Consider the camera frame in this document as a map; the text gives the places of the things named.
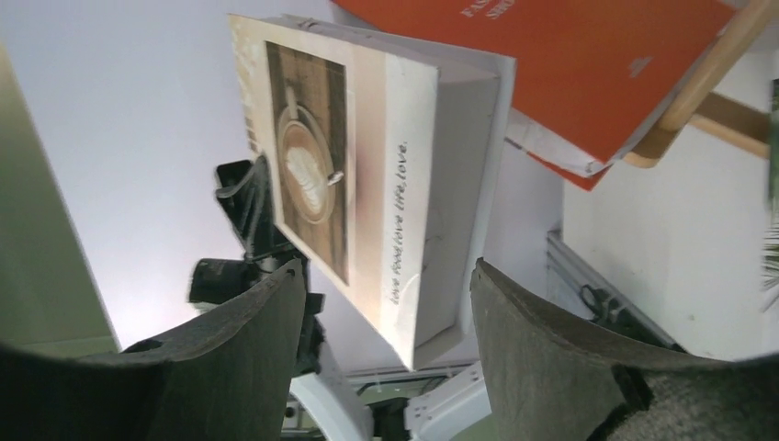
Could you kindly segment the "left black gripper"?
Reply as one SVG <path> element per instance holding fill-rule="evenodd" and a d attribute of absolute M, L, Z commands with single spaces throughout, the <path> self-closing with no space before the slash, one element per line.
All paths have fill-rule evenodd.
<path fill-rule="evenodd" d="M 309 259 L 275 225 L 272 181 L 266 157 L 216 167 L 215 198 L 244 250 L 242 260 L 203 258 L 193 270 L 188 302 L 207 311 L 244 293 L 291 260 L 302 264 L 304 286 L 309 283 Z M 308 292 L 293 376 L 322 371 L 324 331 L 317 315 L 324 295 Z"/>

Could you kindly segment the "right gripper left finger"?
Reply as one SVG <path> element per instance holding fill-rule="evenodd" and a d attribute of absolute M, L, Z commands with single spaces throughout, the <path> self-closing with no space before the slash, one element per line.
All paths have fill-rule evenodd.
<path fill-rule="evenodd" d="M 4 440 L 277 440 L 307 290 L 300 260 L 124 352 L 1 349 Z"/>

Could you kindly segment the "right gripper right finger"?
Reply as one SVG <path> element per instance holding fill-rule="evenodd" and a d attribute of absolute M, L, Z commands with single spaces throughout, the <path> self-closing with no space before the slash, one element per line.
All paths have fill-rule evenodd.
<path fill-rule="evenodd" d="M 778 358 L 722 361 L 588 322 L 478 260 L 472 312 L 503 440 L 775 440 Z"/>

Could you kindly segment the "coffee cover white book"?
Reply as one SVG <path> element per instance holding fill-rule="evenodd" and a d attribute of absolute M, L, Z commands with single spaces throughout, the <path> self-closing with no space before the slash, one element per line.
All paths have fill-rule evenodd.
<path fill-rule="evenodd" d="M 466 338 L 512 57 L 284 15 L 229 18 L 275 225 L 409 369 Z"/>

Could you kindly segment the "orange cover book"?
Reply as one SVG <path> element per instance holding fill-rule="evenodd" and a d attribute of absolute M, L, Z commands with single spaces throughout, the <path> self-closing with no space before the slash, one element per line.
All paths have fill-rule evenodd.
<path fill-rule="evenodd" d="M 507 136 L 590 190 L 735 16 L 720 1 L 343 1 L 379 30 L 513 57 Z"/>

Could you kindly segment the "wooden book rack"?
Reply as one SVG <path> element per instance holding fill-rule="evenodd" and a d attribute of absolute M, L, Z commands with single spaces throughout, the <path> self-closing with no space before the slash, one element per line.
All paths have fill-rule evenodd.
<path fill-rule="evenodd" d="M 769 115 L 722 96 L 714 89 L 777 18 L 776 1 L 747 2 L 670 106 L 623 161 L 637 168 L 654 167 L 688 124 L 747 153 L 768 159 Z"/>

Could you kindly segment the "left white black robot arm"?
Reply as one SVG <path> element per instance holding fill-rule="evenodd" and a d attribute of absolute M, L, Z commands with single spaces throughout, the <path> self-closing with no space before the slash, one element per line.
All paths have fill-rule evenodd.
<path fill-rule="evenodd" d="M 243 247 L 238 260 L 203 258 L 193 270 L 188 302 L 210 311 L 270 277 L 282 265 L 308 258 L 275 226 L 270 173 L 265 158 L 221 164 L 215 171 L 215 199 Z M 317 316 L 324 296 L 309 292 L 305 302 L 291 398 L 316 424 L 283 428 L 284 440 L 451 440 L 491 414 L 482 367 L 475 363 L 453 377 L 432 376 L 411 399 L 362 400 L 374 379 L 355 389 L 338 367 Z"/>

